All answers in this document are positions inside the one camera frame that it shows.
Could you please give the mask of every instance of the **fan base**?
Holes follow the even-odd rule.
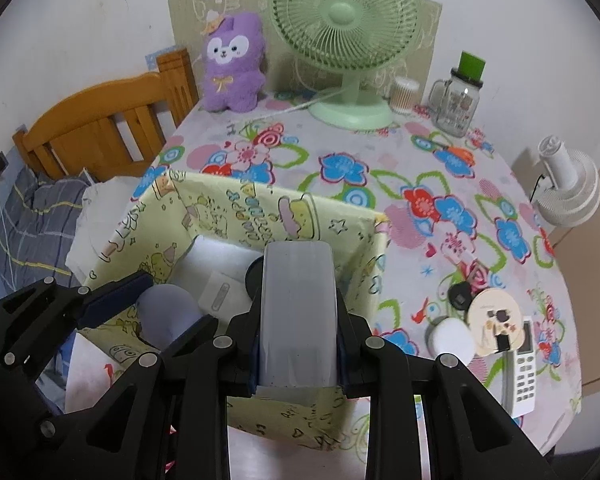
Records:
[[[337,90],[323,90],[316,98]],[[394,122],[391,108],[376,94],[361,90],[354,103],[344,102],[343,97],[343,94],[327,97],[310,105],[309,112],[319,121],[345,130],[378,130]]]

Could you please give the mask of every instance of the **purple plush toy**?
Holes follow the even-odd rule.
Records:
[[[209,112],[230,108],[249,112],[258,104],[265,76],[262,20],[255,12],[226,16],[205,43],[202,106]]]

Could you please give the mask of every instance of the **black cable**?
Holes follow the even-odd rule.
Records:
[[[544,178],[544,174],[541,174],[538,177],[538,180],[536,180],[536,185],[534,186],[534,190],[531,192],[531,197],[529,198],[529,202],[533,202],[534,200],[534,196],[536,195],[536,191],[538,190],[538,184],[540,184],[540,181]]]

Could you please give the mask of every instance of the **jar handle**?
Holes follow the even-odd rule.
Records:
[[[433,95],[436,93],[436,88],[438,85],[446,85],[446,81],[444,79],[438,79],[431,86],[431,92],[429,92],[429,108],[434,112],[438,113],[438,109],[440,108],[440,103],[442,102],[442,94],[440,94],[440,98],[438,102],[433,101]]]

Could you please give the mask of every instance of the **fan stand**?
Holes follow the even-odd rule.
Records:
[[[319,121],[346,130],[379,130],[394,122],[391,108],[375,93],[360,89],[361,77],[346,73],[342,89],[329,88],[318,93],[309,112]]]

